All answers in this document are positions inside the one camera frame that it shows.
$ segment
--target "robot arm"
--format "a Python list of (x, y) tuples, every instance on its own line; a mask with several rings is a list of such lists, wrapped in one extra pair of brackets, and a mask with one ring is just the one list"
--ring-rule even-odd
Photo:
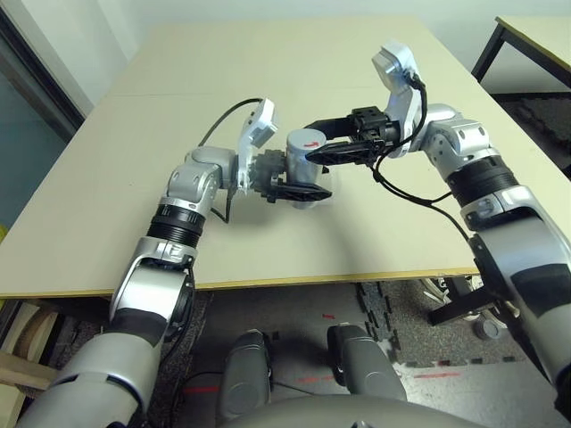
[[(263, 101), (244, 123), (240, 153), (276, 131), (273, 103)], [(236, 183), (242, 158), (199, 147), (171, 174), (146, 236), (139, 240), (113, 295), (110, 326), (86, 343), (19, 421), (19, 427), (120, 427), (149, 407), (165, 340), (190, 319), (193, 264), (216, 192)], [(243, 182), (247, 190), (249, 181)]]
[[(354, 162), (372, 168), (379, 156), (424, 152), (458, 201), (466, 225), (475, 232), (468, 243), (486, 292), (507, 317), (513, 318), (506, 309), (507, 301), (519, 310), (518, 319), (509, 323), (510, 331), (558, 389), (556, 406), (570, 418), (568, 239), (532, 192), (518, 183), (479, 122), (464, 119), (443, 104), (429, 105), (425, 111), (418, 107), (419, 100), (410, 93), (412, 77), (418, 76), (418, 70), (406, 46), (391, 42), (373, 62), (391, 91), (385, 112), (371, 107), (355, 109), (347, 118), (309, 125), (328, 138), (348, 136), (352, 141), (326, 144), (307, 159), (321, 165)], [(367, 116), (363, 111), (375, 114)], [(410, 129), (411, 116), (415, 131)], [(344, 128), (339, 126), (347, 122)], [(331, 129), (341, 131), (331, 136), (327, 134)]]

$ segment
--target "cable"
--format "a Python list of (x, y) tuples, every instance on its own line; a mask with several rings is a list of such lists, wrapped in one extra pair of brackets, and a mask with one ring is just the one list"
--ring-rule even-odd
[[(234, 104), (228, 110), (224, 111), (222, 116), (220, 116), (218, 120), (216, 120), (214, 124), (210, 127), (210, 129), (206, 132), (203, 139), (198, 144), (198, 147), (202, 147), (203, 145), (205, 145), (208, 139), (211, 137), (212, 133), (220, 125), (220, 123), (222, 123), (224, 119), (226, 119), (234, 111), (238, 110), (240, 107), (245, 106), (246, 104), (261, 103), (262, 101), (263, 101), (262, 98), (248, 98), (246, 100), (241, 101), (240, 103)], [(216, 210), (215, 208), (211, 208), (211, 212), (220, 220), (222, 220), (224, 223), (230, 222), (230, 210), (232, 207), (232, 198), (234, 197), (235, 194), (236, 194), (236, 188), (234, 186), (228, 189), (228, 194), (226, 197), (226, 208), (225, 208), (226, 216), (223, 216), (222, 213)]]
[(222, 123), (224, 121), (225, 118), (227, 118), (230, 114), (232, 114), (234, 111), (238, 110), (240, 107), (246, 105), (246, 104), (252, 104), (252, 103), (261, 103), (263, 101), (262, 98), (248, 98), (247, 100), (243, 100), (240, 103), (236, 103), (234, 104), (232, 107), (230, 107), (228, 110), (224, 111), (224, 113), (222, 114), (222, 116), (220, 116), (218, 118), (218, 120), (216, 120), (214, 122), (214, 125), (211, 126), (211, 128), (208, 130), (208, 132), (206, 133), (206, 135), (204, 135), (203, 139), (200, 141), (200, 143), (198, 144), (198, 147), (202, 147), (203, 145), (206, 144), (206, 141), (208, 141), (208, 139), (210, 138), (210, 136), (212, 135), (212, 133), (216, 130), (216, 128), (220, 125), (220, 123)]
[(304, 394), (307, 394), (307, 395), (318, 395), (318, 394), (316, 394), (315, 392), (306, 391), (306, 390), (303, 390), (302, 388), (297, 388), (296, 386), (288, 385), (287, 383), (281, 383), (281, 382), (278, 382), (278, 381), (274, 381), (274, 382), (272, 382), (272, 383), (273, 383), (274, 385), (281, 386), (282, 388), (287, 388), (287, 389), (289, 389), (289, 390), (294, 390), (294, 391), (298, 391), (298, 392), (303, 392)]
[(195, 377), (198, 376), (204, 376), (204, 375), (223, 375), (224, 372), (198, 372), (195, 374), (191, 374), (190, 376), (186, 377), (185, 379), (183, 379), (181, 382), (177, 382), (177, 385), (175, 386), (175, 395), (172, 398), (172, 401), (170, 402), (170, 408), (169, 408), (169, 424), (168, 427), (172, 428), (172, 426), (174, 426), (174, 421), (175, 421), (175, 410), (177, 408), (177, 404), (178, 404), (178, 397), (180, 397), (181, 392), (183, 390), (183, 388), (185, 387), (185, 385), (187, 383), (189, 383), (190, 381), (192, 381), (193, 379), (195, 379)]
[[(166, 362), (169, 360), (170, 357), (172, 357), (175, 352), (177, 351), (177, 349), (180, 347), (180, 344), (182, 343), (183, 338), (186, 336), (186, 333), (188, 332), (188, 328), (190, 326), (190, 322), (192, 320), (192, 314), (193, 314), (193, 310), (189, 310), (188, 311), (188, 318), (185, 321), (185, 324), (182, 327), (182, 330), (180, 331), (180, 333), (177, 336), (176, 341), (172, 344), (172, 346), (170, 347), (169, 351), (165, 354), (165, 356), (163, 358), (161, 358), (161, 362), (159, 363), (159, 370), (161, 370), (164, 365), (166, 364)], [(203, 312), (203, 316), (199, 321), (198, 324), (198, 332), (196, 333), (196, 335), (194, 336), (193, 342), (190, 344), (189, 349), (192, 349), (194, 346), (194, 343), (196, 342), (196, 339), (198, 338), (198, 336), (200, 336), (200, 333), (204, 327), (204, 323), (206, 322), (206, 309), (204, 309)]]
[[(178, 401), (178, 397), (180, 397), (183, 388), (185, 387), (185, 385), (187, 383), (189, 383), (190, 381), (192, 381), (193, 379), (195, 379), (196, 377), (199, 376), (204, 376), (204, 375), (223, 375), (224, 372), (216, 372), (216, 371), (205, 371), (205, 372), (198, 372), (198, 373), (194, 373), (191, 374), (190, 376), (186, 377), (185, 379), (183, 379), (181, 382), (177, 383), (177, 386), (175, 387), (176, 393), (175, 396), (172, 400), (172, 402), (170, 403), (170, 409), (169, 409), (169, 425), (168, 427), (172, 427), (173, 423), (174, 423), (174, 417), (175, 417), (175, 410), (177, 408), (177, 404), (179, 403)], [(282, 388), (287, 388), (290, 390), (294, 390), (294, 391), (298, 391), (298, 392), (302, 392), (304, 394), (307, 395), (318, 395), (315, 392), (311, 392), (311, 391), (306, 391), (303, 390), (302, 388), (297, 388), (295, 386), (292, 385), (288, 385), (287, 383), (281, 383), (278, 381), (273, 381), (272, 384), (277, 385), (277, 386), (281, 386)]]
[(443, 216), (445, 216), (447, 219), (450, 220), (450, 222), (454, 225), (454, 227), (456, 227), (456, 229), (458, 229), (459, 233), (462, 235), (464, 240), (468, 241), (469, 239), (468, 234), (464, 231), (462, 226), (448, 212), (433, 205), (437, 202), (443, 201), (444, 199), (448, 198), (450, 195), (452, 195), (451, 192), (445, 193), (442, 196), (435, 199), (420, 198), (414, 194), (405, 192), (401, 188), (391, 183), (383, 176), (383, 174), (381, 174), (380, 171), (381, 163), (385, 160), (385, 158), (389, 155), (389, 153), (395, 151), (399, 147), (404, 146), (406, 143), (413, 141), (418, 136), (418, 134), (420, 133), (426, 122), (426, 115), (428, 113), (428, 97), (426, 94), (426, 86), (420, 80), (420, 77), (416, 73), (412, 77), (406, 77), (406, 79), (412, 88), (420, 92), (420, 104), (421, 104), (420, 121), (418, 122), (418, 125), (412, 131), (410, 136), (408, 136), (398, 144), (391, 147), (387, 152), (383, 153), (379, 157), (375, 167), (371, 168), (371, 172), (373, 173), (373, 179), (377, 181), (382, 187), (384, 187), (389, 193), (392, 193), (395, 196), (404, 199), (405, 201), (415, 203), (417, 205), (420, 205), (421, 207), (429, 208), (430, 210), (434, 210), (442, 214)]

